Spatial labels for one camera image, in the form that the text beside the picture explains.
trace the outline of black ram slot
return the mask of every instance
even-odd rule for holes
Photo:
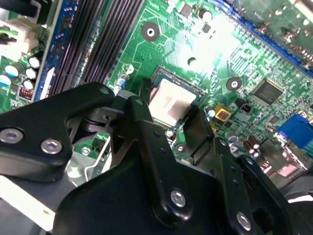
[[[82,4],[81,11],[78,12],[80,14],[77,14],[73,24],[66,54],[58,69],[57,82],[54,83],[52,94],[58,94],[70,88],[105,2],[106,0],[94,0],[84,1]]]
[[[114,1],[84,71],[84,83],[105,81],[143,3],[144,0]]]

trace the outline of black rubber washer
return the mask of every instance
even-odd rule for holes
[[[145,23],[141,30],[141,35],[148,42],[154,42],[160,37],[160,28],[156,23]]]
[[[184,143],[178,143],[174,146],[174,151],[177,153],[177,154],[183,154],[183,153],[186,153],[187,151],[187,146],[186,144]]]
[[[235,92],[239,90],[242,85],[243,81],[241,80],[240,77],[232,77],[227,81],[226,88],[231,92]]]

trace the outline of motherboard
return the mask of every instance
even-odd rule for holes
[[[17,62],[2,56],[1,112],[99,81],[116,95],[128,90],[144,99],[174,155],[186,164],[194,159],[183,127],[202,112],[235,157],[256,159],[277,186],[312,167],[310,141],[294,144],[287,128],[298,121],[310,129],[313,120],[312,22],[301,9],[287,0],[124,3],[128,12],[118,18],[124,9],[118,1],[60,2],[54,22],[41,27],[36,47]],[[97,11],[90,14],[93,6]],[[114,21],[118,30],[112,29]],[[84,24],[86,31],[77,28]],[[33,68],[29,61],[38,52],[41,66]],[[15,80],[6,71],[9,65],[19,71]],[[37,80],[27,77],[27,68],[36,70]],[[103,162],[110,154],[100,156],[108,137],[98,133],[74,151]],[[271,149],[284,164],[271,161]]]

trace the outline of power connector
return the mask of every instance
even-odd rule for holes
[[[13,32],[7,34],[12,40],[6,45],[0,45],[0,54],[10,60],[17,62],[23,54],[29,53],[39,44],[40,24],[26,18],[0,21],[0,28]]]

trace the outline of silver screw head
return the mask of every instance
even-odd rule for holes
[[[246,161],[250,164],[253,165],[253,160],[251,158],[246,158]]]
[[[173,137],[174,136],[174,131],[172,130],[172,129],[168,129],[166,132],[165,132],[165,135],[166,135],[166,137],[168,137],[168,138],[171,138],[171,137]]]
[[[109,91],[106,88],[100,88],[101,93],[103,94],[109,94]]]
[[[88,156],[89,154],[90,154],[90,148],[88,148],[88,147],[83,147],[82,148],[82,154],[84,155],[84,156]]]
[[[4,143],[18,143],[23,138],[23,133],[14,128],[7,128],[0,132],[0,141]]]
[[[140,99],[136,99],[136,103],[140,104],[140,105],[143,105],[143,103],[142,103],[142,101]]]
[[[224,146],[227,145],[227,143],[226,143],[225,141],[223,141],[223,140],[220,140],[220,142],[221,142],[221,144],[224,145]]]
[[[176,189],[171,192],[171,199],[172,202],[174,202],[174,204],[178,207],[183,208],[184,206],[186,206],[186,198],[184,194]]]
[[[243,214],[242,212],[237,213],[237,220],[240,223],[240,225],[247,231],[251,230],[251,223],[249,219]]]
[[[41,149],[46,154],[58,154],[62,150],[62,144],[54,139],[47,139],[41,143]]]

